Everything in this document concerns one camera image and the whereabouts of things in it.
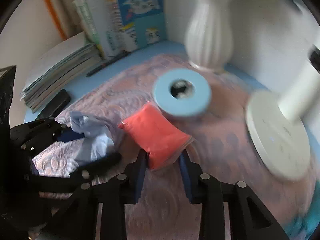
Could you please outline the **light blue cloth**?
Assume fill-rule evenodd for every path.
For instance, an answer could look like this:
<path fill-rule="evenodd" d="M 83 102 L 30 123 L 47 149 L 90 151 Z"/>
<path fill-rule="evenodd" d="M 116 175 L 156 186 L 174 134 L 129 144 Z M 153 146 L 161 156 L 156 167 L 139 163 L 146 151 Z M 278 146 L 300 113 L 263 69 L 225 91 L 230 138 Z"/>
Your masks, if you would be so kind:
<path fill-rule="evenodd" d="M 84 140 L 75 161 L 79 166 L 92 163 L 112 154 L 116 149 L 114 126 L 105 118 L 84 114 L 79 111 L 70 113 L 71 128 L 83 134 Z"/>

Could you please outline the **red soft pouch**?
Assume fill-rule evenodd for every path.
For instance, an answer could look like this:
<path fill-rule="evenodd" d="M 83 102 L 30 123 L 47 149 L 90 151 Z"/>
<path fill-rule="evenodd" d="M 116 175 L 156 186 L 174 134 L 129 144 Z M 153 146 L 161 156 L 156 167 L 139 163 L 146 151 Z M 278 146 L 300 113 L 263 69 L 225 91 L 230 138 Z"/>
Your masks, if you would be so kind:
<path fill-rule="evenodd" d="M 173 164 L 193 140 L 191 135 L 168 121 L 151 102 L 122 120 L 118 127 L 148 154 L 151 170 Z"/>

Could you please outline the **white desk lamp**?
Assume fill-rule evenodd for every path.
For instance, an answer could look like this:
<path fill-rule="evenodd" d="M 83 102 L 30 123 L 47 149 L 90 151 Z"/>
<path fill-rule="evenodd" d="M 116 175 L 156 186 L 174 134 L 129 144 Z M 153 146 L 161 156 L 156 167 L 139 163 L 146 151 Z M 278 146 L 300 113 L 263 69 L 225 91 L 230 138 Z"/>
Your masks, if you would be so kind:
<path fill-rule="evenodd" d="M 315 43 L 290 89 L 282 96 L 257 90 L 246 107 L 246 125 L 255 149 L 277 178 L 301 180 L 310 167 L 309 138 L 302 116 L 319 94 L 319 43 Z"/>

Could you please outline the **black remote control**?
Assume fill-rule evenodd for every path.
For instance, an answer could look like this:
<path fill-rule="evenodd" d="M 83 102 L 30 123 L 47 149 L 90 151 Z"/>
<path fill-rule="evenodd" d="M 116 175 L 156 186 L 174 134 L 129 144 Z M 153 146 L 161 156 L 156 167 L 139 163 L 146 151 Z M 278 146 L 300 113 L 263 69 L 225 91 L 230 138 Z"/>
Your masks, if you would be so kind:
<path fill-rule="evenodd" d="M 70 103 L 71 96 L 65 89 L 60 90 L 56 96 L 44 107 L 44 109 L 37 116 L 36 120 L 57 117 L 61 111 Z"/>

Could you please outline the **light blue tape roll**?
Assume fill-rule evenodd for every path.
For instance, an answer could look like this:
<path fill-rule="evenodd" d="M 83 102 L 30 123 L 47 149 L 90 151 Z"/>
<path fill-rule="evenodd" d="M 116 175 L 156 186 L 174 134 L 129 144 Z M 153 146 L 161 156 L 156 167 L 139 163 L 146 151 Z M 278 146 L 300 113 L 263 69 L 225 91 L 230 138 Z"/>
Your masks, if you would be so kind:
<path fill-rule="evenodd" d="M 152 94 L 158 108 L 175 119 L 201 115 L 212 99 L 208 81 L 198 72 L 184 68 L 161 75 L 153 85 Z"/>

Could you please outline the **stack of notebooks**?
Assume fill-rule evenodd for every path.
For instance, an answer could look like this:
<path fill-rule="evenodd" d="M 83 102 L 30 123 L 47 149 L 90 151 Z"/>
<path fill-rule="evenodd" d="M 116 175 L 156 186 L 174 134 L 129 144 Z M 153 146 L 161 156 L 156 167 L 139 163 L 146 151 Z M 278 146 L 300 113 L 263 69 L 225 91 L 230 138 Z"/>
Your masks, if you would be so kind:
<path fill-rule="evenodd" d="M 102 61 L 95 44 L 84 32 L 61 42 L 43 54 L 32 65 L 21 100 L 34 113 L 74 78 Z"/>

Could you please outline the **black pen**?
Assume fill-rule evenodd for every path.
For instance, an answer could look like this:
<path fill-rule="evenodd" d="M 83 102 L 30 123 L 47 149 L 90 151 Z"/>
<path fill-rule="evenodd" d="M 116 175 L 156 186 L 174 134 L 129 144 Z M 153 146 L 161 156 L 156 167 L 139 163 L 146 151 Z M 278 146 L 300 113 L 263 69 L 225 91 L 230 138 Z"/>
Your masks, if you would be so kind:
<path fill-rule="evenodd" d="M 113 59 L 111 60 L 104 60 L 102 63 L 99 63 L 96 67 L 94 67 L 92 70 L 90 70 L 87 74 L 86 77 L 90 77 L 92 75 L 94 75 L 95 73 L 103 70 L 104 68 L 108 67 L 109 65 L 127 57 L 128 55 L 130 55 L 131 53 L 128 51 L 122 51 L 119 55 L 115 56 Z"/>

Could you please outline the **white ribbed vase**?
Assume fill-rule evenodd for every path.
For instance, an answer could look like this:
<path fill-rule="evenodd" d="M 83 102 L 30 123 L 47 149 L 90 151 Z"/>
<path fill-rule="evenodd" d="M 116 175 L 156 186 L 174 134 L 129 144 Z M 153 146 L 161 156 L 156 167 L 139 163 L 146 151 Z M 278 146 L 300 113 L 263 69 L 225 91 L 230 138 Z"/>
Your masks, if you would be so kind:
<path fill-rule="evenodd" d="M 224 71 L 233 52 L 231 0 L 195 0 L 185 33 L 185 49 L 192 67 L 215 73 Z"/>

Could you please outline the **blue children's book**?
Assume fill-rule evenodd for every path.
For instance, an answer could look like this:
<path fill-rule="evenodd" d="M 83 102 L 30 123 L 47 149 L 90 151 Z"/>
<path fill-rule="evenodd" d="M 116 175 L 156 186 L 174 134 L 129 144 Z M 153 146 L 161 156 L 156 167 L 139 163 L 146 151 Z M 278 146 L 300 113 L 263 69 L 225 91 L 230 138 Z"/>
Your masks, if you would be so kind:
<path fill-rule="evenodd" d="M 117 31 L 132 52 L 167 39 L 163 0 L 115 0 Z"/>

